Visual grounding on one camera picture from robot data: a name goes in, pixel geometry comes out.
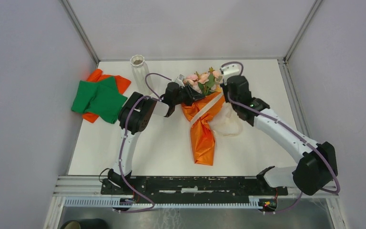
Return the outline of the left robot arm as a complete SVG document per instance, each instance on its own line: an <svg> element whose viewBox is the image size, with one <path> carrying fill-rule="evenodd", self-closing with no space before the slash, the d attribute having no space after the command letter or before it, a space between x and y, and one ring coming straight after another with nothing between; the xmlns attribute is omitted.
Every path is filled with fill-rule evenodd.
<svg viewBox="0 0 366 229"><path fill-rule="evenodd" d="M153 114L169 117L177 105L193 105L205 95L190 86L168 83L159 98L134 92L122 107L118 121L121 128L121 145L117 161L108 172L108 181L118 194L126 194L131 188L132 159L142 131Z"/></svg>

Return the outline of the orange wrapping paper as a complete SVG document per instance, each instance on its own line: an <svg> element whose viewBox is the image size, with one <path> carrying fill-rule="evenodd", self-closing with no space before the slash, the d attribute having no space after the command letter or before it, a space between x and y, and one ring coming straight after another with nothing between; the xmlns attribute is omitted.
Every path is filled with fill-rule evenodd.
<svg viewBox="0 0 366 229"><path fill-rule="evenodd" d="M210 122L225 103L221 89L192 105L181 104L184 117L189 121L190 144L195 164L212 166L216 140Z"/></svg>

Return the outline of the pink artificial flower bouquet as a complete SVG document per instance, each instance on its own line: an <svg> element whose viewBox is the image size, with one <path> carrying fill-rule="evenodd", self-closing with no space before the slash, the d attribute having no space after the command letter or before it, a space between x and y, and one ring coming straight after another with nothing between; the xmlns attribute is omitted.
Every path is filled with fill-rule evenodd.
<svg viewBox="0 0 366 229"><path fill-rule="evenodd" d="M188 85L196 92L209 96L215 92L222 92L220 83L222 82L222 73L210 67L207 72L190 74L183 78L184 85Z"/></svg>

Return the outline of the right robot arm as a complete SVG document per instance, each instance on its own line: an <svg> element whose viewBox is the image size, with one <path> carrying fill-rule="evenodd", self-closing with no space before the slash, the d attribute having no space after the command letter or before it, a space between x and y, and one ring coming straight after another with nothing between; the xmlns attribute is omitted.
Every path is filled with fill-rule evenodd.
<svg viewBox="0 0 366 229"><path fill-rule="evenodd" d="M339 193L336 151L332 144L319 143L286 124L270 105L252 96L244 76L225 77L221 87L225 101L238 117L268 135L296 162L294 167L271 166L260 172L261 178L256 182L259 193L268 195L275 187L290 186L309 196L320 190Z"/></svg>

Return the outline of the cream printed ribbon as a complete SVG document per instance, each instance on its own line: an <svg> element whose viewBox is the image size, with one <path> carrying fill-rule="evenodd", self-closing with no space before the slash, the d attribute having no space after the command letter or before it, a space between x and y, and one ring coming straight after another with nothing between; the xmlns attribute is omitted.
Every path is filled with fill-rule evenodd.
<svg viewBox="0 0 366 229"><path fill-rule="evenodd" d="M236 137L243 131L243 125L234 113L232 107L225 103L223 104L221 111L210 122L210 127L214 137Z"/></svg>

